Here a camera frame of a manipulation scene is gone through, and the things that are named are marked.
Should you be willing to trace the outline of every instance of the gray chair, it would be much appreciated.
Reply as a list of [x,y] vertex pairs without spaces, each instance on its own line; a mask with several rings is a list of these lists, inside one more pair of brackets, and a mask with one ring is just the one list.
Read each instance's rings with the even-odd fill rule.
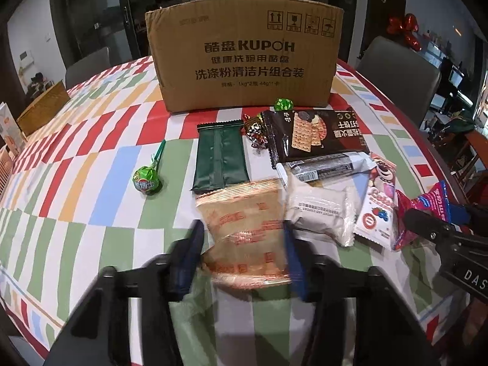
[[356,70],[420,127],[441,80],[438,68],[409,48],[376,37]]
[[66,89],[70,89],[75,85],[90,79],[95,74],[110,69],[112,66],[110,64],[109,52],[108,47],[103,47],[101,50],[91,53],[74,65],[68,67],[65,77]]

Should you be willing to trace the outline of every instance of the black snack package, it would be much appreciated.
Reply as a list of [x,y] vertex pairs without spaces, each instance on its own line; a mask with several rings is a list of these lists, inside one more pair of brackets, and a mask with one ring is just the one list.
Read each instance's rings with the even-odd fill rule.
[[369,153],[353,109],[262,112],[271,164],[351,151]]

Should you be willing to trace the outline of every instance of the computer monitor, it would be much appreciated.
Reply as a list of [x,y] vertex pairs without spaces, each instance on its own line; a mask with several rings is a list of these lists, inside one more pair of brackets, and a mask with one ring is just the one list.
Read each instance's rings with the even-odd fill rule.
[[463,74],[453,66],[449,76],[449,82],[457,88],[463,80],[463,77]]

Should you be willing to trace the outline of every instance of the pink snack package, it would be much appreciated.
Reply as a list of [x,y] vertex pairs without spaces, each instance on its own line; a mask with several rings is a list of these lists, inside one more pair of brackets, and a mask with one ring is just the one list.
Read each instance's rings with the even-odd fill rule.
[[417,238],[417,234],[405,229],[403,224],[403,216],[408,209],[419,209],[448,223],[451,222],[446,182],[444,180],[434,184],[428,193],[419,195],[415,199],[409,199],[398,190],[396,190],[396,194],[398,198],[398,237],[393,247],[394,250],[402,249]]

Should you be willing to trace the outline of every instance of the cabinet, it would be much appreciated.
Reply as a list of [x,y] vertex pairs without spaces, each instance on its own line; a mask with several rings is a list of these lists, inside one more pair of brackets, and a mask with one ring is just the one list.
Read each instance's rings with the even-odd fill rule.
[[386,28],[388,27],[389,19],[392,16],[402,18],[405,15],[406,1],[407,0],[368,0],[360,57],[377,36],[380,35],[389,39],[396,38],[396,36],[388,34]]

